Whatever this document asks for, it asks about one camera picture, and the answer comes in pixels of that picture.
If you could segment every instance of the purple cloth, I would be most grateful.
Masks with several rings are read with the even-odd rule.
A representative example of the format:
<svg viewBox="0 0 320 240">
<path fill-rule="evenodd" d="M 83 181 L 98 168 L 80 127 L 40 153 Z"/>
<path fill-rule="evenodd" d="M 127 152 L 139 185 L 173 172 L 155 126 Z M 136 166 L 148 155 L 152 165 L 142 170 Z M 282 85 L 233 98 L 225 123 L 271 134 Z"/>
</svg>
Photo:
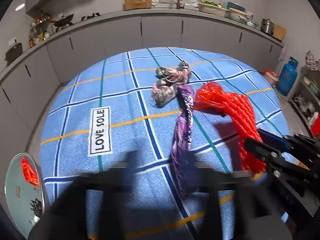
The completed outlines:
<svg viewBox="0 0 320 240">
<path fill-rule="evenodd" d="M 173 169 L 183 196 L 188 195 L 188 179 L 186 177 L 185 162 L 191 150 L 191 132 L 193 123 L 193 89 L 190 85 L 179 85 L 178 93 L 182 95 L 184 106 L 180 109 L 174 129 L 174 142 L 171 149 Z"/>
</svg>

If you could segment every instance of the wok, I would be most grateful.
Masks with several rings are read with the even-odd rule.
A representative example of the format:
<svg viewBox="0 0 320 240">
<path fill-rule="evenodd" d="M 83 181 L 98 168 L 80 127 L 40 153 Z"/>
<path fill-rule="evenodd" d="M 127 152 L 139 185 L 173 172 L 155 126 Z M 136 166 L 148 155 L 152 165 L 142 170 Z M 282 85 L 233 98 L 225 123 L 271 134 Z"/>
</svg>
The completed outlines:
<svg viewBox="0 0 320 240">
<path fill-rule="evenodd" d="M 59 28 L 62 27 L 63 25 L 66 25 L 67 23 L 71 22 L 73 18 L 73 14 L 68 15 L 67 17 L 62 17 L 60 20 L 58 21 L 53 21 L 54 22 L 54 26 Z"/>
</svg>

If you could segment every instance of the crumpled fabric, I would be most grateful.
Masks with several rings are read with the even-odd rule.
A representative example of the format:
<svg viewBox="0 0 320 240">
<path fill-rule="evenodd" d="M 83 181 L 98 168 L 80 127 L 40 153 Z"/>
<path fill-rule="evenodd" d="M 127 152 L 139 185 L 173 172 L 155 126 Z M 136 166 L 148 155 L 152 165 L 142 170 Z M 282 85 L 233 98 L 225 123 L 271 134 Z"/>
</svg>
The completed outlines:
<svg viewBox="0 0 320 240">
<path fill-rule="evenodd" d="M 35 172 L 35 170 L 32 168 L 32 166 L 30 165 L 30 163 L 25 157 L 21 159 L 21 168 L 22 168 L 22 173 L 26 182 L 31 183 L 33 186 L 40 187 L 37 173 Z"/>
<path fill-rule="evenodd" d="M 264 162 L 244 149 L 244 141 L 249 137 L 262 142 L 256 128 L 253 107 L 246 95 L 224 92 L 218 83 L 209 81 L 197 90 L 195 103 L 197 107 L 214 107 L 222 114 L 230 115 L 240 136 L 238 145 L 242 170 L 258 173 L 265 169 Z"/>
<path fill-rule="evenodd" d="M 187 176 L 182 168 L 182 162 L 185 160 L 186 154 L 190 154 L 191 150 L 194 92 L 190 85 L 178 85 L 178 92 L 182 95 L 184 106 L 180 109 L 176 127 L 174 129 L 174 142 L 171 149 L 171 158 L 180 192 L 184 196 L 190 193 Z"/>
<path fill-rule="evenodd" d="M 158 67 L 156 69 L 158 82 L 153 84 L 152 98 L 159 106 L 164 106 L 175 98 L 178 92 L 178 84 L 187 84 L 191 75 L 191 66 L 186 61 L 181 61 L 177 69 Z"/>
</svg>

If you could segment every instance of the white label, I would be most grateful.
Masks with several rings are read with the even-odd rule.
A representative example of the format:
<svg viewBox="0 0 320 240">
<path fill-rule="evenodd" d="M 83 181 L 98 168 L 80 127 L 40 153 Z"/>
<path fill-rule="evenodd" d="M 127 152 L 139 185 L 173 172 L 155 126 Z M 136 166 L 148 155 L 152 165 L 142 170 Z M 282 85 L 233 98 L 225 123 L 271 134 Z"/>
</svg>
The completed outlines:
<svg viewBox="0 0 320 240">
<path fill-rule="evenodd" d="M 91 110 L 88 156 L 112 153 L 110 106 Z"/>
</svg>

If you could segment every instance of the yellow stripe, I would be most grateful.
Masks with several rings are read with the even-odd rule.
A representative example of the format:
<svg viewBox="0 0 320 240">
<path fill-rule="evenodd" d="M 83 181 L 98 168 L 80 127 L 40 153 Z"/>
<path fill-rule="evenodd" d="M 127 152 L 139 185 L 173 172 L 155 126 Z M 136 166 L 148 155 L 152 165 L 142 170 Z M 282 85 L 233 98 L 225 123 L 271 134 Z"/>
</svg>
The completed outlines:
<svg viewBox="0 0 320 240">
<path fill-rule="evenodd" d="M 220 199 L 219 200 L 219 204 L 221 205 L 221 204 L 231 200 L 233 198 L 233 196 L 234 196 L 233 194 L 230 194 L 230 195 Z M 192 220 L 198 219 L 200 217 L 203 217 L 203 216 L 204 216 L 204 212 L 199 212 L 199 213 L 191 215 L 191 216 L 189 216 L 187 218 L 183 218 L 181 220 L 175 221 L 175 222 L 170 223 L 170 224 L 165 224 L 163 226 L 154 227 L 154 228 L 151 228 L 151 229 L 148 229 L 148 230 L 144 230 L 144 231 L 137 231 L 137 232 L 127 233 L 127 234 L 125 234 L 125 237 L 126 238 L 134 238 L 134 237 L 142 237 L 142 236 L 157 234 L 157 233 L 169 230 L 169 229 L 174 229 L 174 228 L 181 227 L 181 226 L 185 225 L 186 223 L 188 223 L 188 222 L 190 222 Z M 92 240 L 97 240 L 96 236 L 89 236 L 89 238 L 92 239 Z"/>
<path fill-rule="evenodd" d="M 250 92 L 246 93 L 246 95 L 251 95 L 251 94 L 257 93 L 257 92 L 265 92 L 265 91 L 269 91 L 269 90 L 273 90 L 273 89 L 272 88 L 266 88 L 266 89 L 263 89 L 263 90 L 250 91 Z"/>
<path fill-rule="evenodd" d="M 213 60 L 210 60 L 210 61 L 222 61 L 222 60 L 228 60 L 228 59 L 213 59 Z M 191 63 L 190 65 L 193 66 L 193 65 L 198 65 L 198 64 L 202 64 L 202 63 L 205 63 L 205 62 L 208 62 L 208 61 L 199 61 L 199 62 L 195 62 L 195 63 Z M 113 75 L 109 75 L 109 76 L 104 76 L 103 78 L 110 78 L 110 77 L 115 77 L 115 76 L 120 76 L 120 75 L 125 75 L 125 74 L 128 74 L 128 73 L 131 73 L 131 72 L 138 72 L 138 71 L 150 71 L 150 70 L 156 70 L 156 68 L 142 68 L 142 69 L 135 69 L 135 70 L 129 70 L 129 71 L 126 71 L 126 72 L 121 72 L 121 73 L 117 73 L 117 74 L 113 74 Z M 69 88 L 72 88 L 74 86 L 77 86 L 77 85 L 80 85 L 80 84 L 84 84 L 84 83 L 87 83 L 87 82 L 92 82 L 92 81 L 97 81 L 97 80 L 100 80 L 101 78 L 92 78 L 92 79 L 87 79 L 87 80 L 84 80 L 84 81 L 81 81 L 81 82 L 78 82 L 76 84 L 73 84 L 71 86 L 68 86 L 66 88 L 64 88 L 61 92 L 64 92 L 66 90 L 68 90 Z"/>
<path fill-rule="evenodd" d="M 258 92 L 264 92 L 264 91 L 268 91 L 268 90 L 272 90 L 272 88 L 251 91 L 251 92 L 246 93 L 246 95 L 250 95 L 250 94 L 258 93 Z M 145 119 L 163 117 L 163 116 L 168 116 L 168 115 L 171 115 L 171 114 L 178 114 L 179 112 L 180 112 L 180 110 L 175 110 L 175 111 L 161 113 L 161 114 L 152 114 L 152 115 L 142 116 L 142 117 L 138 117 L 138 118 L 133 119 L 133 120 L 112 124 L 112 125 L 110 125 L 110 127 L 111 128 L 115 128 L 115 127 L 119 127 L 119 126 L 123 126 L 123 125 L 127 125 L 127 124 L 132 124 L 132 123 L 135 123 L 135 122 L 143 121 Z M 71 136 L 71 135 L 83 134 L 83 133 L 88 133 L 88 132 L 89 132 L 89 130 L 73 131 L 73 132 L 70 132 L 70 133 L 67 133 L 67 134 L 64 134 L 64 135 L 61 135 L 61 136 L 57 136 L 57 137 L 53 137 L 53 138 L 49 138 L 47 140 L 44 140 L 44 141 L 42 141 L 40 143 L 40 145 L 43 145 L 43 144 L 48 143 L 48 142 L 56 141 L 56 140 L 59 140 L 59 139 L 62 139 L 62 138 L 65 138 L 65 137 L 68 137 L 68 136 Z"/>
</svg>

